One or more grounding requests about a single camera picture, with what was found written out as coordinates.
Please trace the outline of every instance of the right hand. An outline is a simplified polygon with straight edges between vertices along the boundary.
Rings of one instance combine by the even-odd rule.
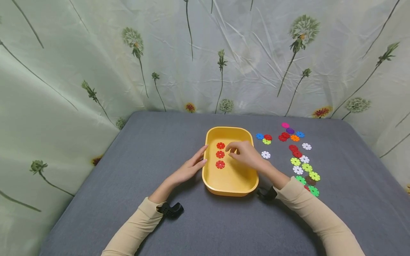
[[[234,141],[226,146],[225,151],[230,150],[229,156],[257,171],[263,171],[270,162],[263,159],[261,154],[249,143],[249,141]]]

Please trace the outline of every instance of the light green curtain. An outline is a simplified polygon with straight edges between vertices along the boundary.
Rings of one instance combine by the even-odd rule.
[[[406,0],[0,1],[0,255],[38,253],[134,111],[343,119],[406,186],[409,11]]]

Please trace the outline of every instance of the gray cloth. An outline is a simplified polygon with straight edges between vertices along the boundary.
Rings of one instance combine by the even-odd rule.
[[[281,142],[287,122],[306,134]],[[408,255],[410,199],[353,128],[344,121],[273,116],[134,113],[86,179],[41,247],[41,256],[98,256],[144,197],[204,143],[215,126],[242,127],[255,148],[268,151],[279,170],[294,175],[288,146],[296,144],[320,174],[319,199],[352,230],[366,255]],[[265,145],[255,134],[270,134]],[[312,150],[302,148],[302,143]],[[263,177],[260,186],[271,184]],[[317,255],[323,246],[301,218],[277,200],[211,194],[200,172],[169,202],[185,212],[163,220],[137,255]]]

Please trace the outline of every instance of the tray rim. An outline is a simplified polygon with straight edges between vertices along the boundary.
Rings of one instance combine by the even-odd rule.
[[[209,135],[209,133],[210,133],[212,130],[217,129],[217,128],[229,128],[229,129],[240,129],[240,130],[243,130],[243,131],[245,131],[245,132],[249,135],[249,137],[250,137],[250,139],[251,139],[251,145],[254,146],[254,145],[253,145],[253,137],[252,137],[251,133],[250,133],[248,130],[246,130],[246,129],[244,129],[244,128],[240,128],[240,127],[230,127],[230,126],[216,126],[216,127],[213,127],[213,128],[211,128],[211,129],[209,129],[208,132],[206,133],[205,145],[208,145],[208,135]],[[226,195],[226,196],[238,196],[238,195],[242,195],[242,196],[245,196],[245,195],[251,193],[252,191],[254,191],[254,190],[257,188],[258,184],[259,184],[259,175],[258,175],[257,172],[256,172],[256,182],[255,182],[255,185],[254,185],[251,189],[249,189],[249,190],[234,191],[234,190],[221,190],[221,189],[216,189],[216,188],[211,187],[211,186],[206,182],[204,170],[205,170],[205,166],[202,167],[202,181],[204,182],[204,184],[205,184],[205,186],[208,188],[208,190],[209,190],[210,192],[212,192],[213,194],[216,194],[216,195]]]

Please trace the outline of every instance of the lime green snowflake disc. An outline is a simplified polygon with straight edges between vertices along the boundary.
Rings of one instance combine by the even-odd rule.
[[[311,171],[313,171],[313,167],[312,167],[310,164],[308,164],[308,163],[303,163],[303,164],[302,164],[302,169],[304,169],[306,172],[311,172]]]
[[[310,172],[309,177],[311,177],[314,181],[320,181],[320,175],[317,172]]]
[[[294,166],[299,166],[299,165],[301,165],[301,161],[300,161],[298,158],[296,158],[296,157],[292,157],[292,158],[290,159],[290,162],[291,162]]]
[[[265,139],[265,138],[262,140],[262,142],[265,143],[266,145],[269,145],[269,144],[272,143],[271,140],[267,140],[267,139]]]

